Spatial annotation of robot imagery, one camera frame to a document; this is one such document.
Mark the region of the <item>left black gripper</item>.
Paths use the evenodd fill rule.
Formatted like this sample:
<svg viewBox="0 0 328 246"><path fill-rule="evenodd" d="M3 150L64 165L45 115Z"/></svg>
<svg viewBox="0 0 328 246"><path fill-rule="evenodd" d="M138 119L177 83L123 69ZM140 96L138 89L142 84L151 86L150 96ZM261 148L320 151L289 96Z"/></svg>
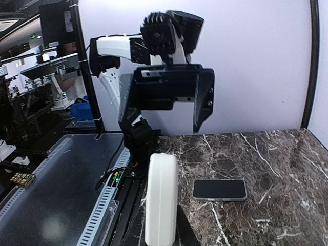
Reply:
<svg viewBox="0 0 328 246"><path fill-rule="evenodd" d="M120 83L118 123L130 128L142 110L172 110L176 101L193 102L193 132L213 113L215 73L200 64L137 68Z"/></svg>

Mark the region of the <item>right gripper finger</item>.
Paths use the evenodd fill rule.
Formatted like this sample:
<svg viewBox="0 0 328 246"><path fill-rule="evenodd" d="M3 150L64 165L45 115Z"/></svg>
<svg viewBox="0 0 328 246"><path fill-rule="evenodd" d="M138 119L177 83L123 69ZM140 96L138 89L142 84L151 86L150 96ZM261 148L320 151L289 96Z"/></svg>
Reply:
<svg viewBox="0 0 328 246"><path fill-rule="evenodd" d="M200 246L184 210L180 205L177 206L175 245Z"/></svg>

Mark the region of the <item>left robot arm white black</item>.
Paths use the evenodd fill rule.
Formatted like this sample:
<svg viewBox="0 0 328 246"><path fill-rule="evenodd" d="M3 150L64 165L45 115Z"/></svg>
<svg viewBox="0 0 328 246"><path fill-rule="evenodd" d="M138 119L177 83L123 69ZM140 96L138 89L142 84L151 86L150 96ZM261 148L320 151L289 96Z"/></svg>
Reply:
<svg viewBox="0 0 328 246"><path fill-rule="evenodd" d="M143 110L172 110L192 102L193 132L213 113L215 72L191 62L204 19L183 11L153 12L138 34L90 41L89 67L114 100L132 167L149 162L153 130Z"/></svg>

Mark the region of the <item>white phone case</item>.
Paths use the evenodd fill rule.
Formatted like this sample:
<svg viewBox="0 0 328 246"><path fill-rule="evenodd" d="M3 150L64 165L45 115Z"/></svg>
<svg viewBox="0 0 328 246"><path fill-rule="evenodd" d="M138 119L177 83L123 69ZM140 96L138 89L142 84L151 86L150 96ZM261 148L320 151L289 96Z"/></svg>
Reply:
<svg viewBox="0 0 328 246"><path fill-rule="evenodd" d="M173 245L176 237L178 167L175 156L150 157L145 213L146 245Z"/></svg>

